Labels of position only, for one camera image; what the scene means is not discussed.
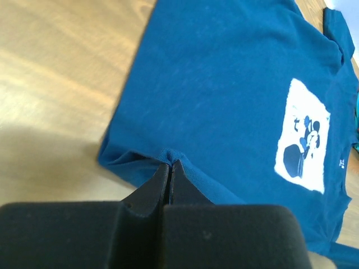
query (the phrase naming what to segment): white print square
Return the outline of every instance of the white print square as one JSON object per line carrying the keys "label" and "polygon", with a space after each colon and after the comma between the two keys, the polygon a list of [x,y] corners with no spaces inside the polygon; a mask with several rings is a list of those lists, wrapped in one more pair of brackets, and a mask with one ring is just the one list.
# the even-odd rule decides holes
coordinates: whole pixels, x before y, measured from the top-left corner
{"label": "white print square", "polygon": [[324,193],[330,113],[299,80],[289,87],[274,170],[285,180]]}

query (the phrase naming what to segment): white graphic print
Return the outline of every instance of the white graphic print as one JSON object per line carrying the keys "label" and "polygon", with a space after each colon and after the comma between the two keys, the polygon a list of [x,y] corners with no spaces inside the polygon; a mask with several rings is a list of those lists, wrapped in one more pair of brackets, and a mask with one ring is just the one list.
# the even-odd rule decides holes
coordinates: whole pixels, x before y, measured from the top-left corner
{"label": "white graphic print", "polygon": [[285,180],[324,193],[324,158],[330,113],[299,80],[287,97],[274,170]]}

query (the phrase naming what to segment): cartoon character print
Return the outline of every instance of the cartoon character print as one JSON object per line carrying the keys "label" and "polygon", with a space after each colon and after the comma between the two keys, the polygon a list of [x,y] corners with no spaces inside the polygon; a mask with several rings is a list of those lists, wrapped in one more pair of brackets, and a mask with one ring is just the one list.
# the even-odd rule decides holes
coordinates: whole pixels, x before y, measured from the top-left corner
{"label": "cartoon character print", "polygon": [[304,121],[296,118],[294,120],[294,130],[298,133],[298,125],[303,124],[305,131],[302,137],[299,139],[298,144],[292,144],[284,150],[283,162],[288,174],[294,177],[303,177],[303,166],[305,160],[310,157],[313,159],[315,151],[320,146],[320,122],[312,121],[309,116],[305,116]]}

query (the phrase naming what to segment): t-shirt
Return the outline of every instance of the t-shirt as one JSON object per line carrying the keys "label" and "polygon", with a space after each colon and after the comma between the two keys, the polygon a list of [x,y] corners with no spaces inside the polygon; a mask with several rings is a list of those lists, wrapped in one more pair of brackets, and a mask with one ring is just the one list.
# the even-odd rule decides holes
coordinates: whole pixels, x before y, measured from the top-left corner
{"label": "t-shirt", "polygon": [[181,160],[215,204],[273,204],[298,218],[309,250],[332,243],[345,190],[358,81],[338,11],[324,35],[293,0],[158,0],[99,162],[135,186]]}

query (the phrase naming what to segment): wooden table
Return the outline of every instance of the wooden table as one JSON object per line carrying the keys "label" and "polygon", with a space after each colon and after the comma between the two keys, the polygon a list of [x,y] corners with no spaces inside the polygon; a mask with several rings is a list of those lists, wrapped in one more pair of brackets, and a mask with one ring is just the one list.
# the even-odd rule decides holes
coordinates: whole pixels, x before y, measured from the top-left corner
{"label": "wooden table", "polygon": [[[120,200],[95,159],[155,0],[0,0],[0,205]],[[321,29],[322,0],[297,0]],[[359,157],[340,242],[359,248]]]}

